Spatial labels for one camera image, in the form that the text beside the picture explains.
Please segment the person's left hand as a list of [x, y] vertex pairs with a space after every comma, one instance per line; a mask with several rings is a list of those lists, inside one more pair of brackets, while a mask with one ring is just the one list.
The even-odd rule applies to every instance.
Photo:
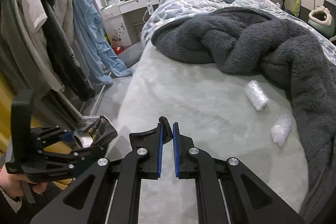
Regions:
[[34, 183], [30, 181], [25, 174], [9, 174], [5, 166], [1, 168], [1, 189], [12, 199], [24, 195], [21, 182], [27, 182], [33, 185], [33, 191], [41, 194], [47, 188], [47, 183]]

